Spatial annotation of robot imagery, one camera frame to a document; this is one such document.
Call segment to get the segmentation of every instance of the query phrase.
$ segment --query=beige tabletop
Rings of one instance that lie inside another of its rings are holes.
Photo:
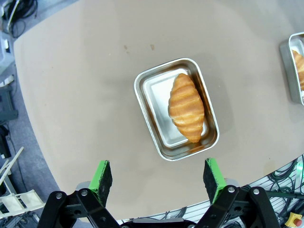
[[[304,107],[291,101],[279,44],[304,31],[304,2],[81,0],[15,43],[22,94],[61,190],[110,160],[107,208],[116,219],[207,200],[204,160],[255,181],[304,152]],[[133,84],[180,57],[205,80],[220,137],[180,161],[159,156]]]

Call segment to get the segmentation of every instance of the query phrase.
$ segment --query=screw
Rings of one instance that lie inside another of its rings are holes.
[[[258,189],[254,189],[253,190],[253,194],[258,195],[260,193],[260,191]]]
[[[57,193],[57,194],[56,194],[56,199],[61,199],[61,197],[62,197],[62,194],[61,194],[61,193]]]
[[[83,191],[81,192],[81,195],[82,195],[82,196],[86,196],[86,195],[87,195],[87,190],[83,190]]]
[[[235,191],[235,189],[233,187],[228,188],[228,192],[233,193],[234,191]]]

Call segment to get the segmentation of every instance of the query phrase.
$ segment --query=croissant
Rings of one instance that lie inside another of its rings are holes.
[[[190,142],[197,143],[203,130],[204,105],[188,75],[174,80],[169,99],[169,116]]]
[[[296,69],[299,75],[301,90],[304,90],[304,57],[293,50]]]

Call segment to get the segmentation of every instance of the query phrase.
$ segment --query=metal tray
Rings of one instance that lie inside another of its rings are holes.
[[[289,39],[280,45],[280,52],[282,55],[287,80],[289,84],[289,91],[291,99],[304,105],[304,92],[301,92],[298,72],[296,70],[295,59],[292,50],[297,51],[304,56],[304,32],[292,34]]]
[[[191,77],[204,103],[205,118],[201,140],[190,143],[173,124],[168,114],[170,91],[177,75]],[[180,58],[139,74],[135,93],[158,153],[163,159],[176,161],[213,147],[219,128],[199,66],[189,58]]]

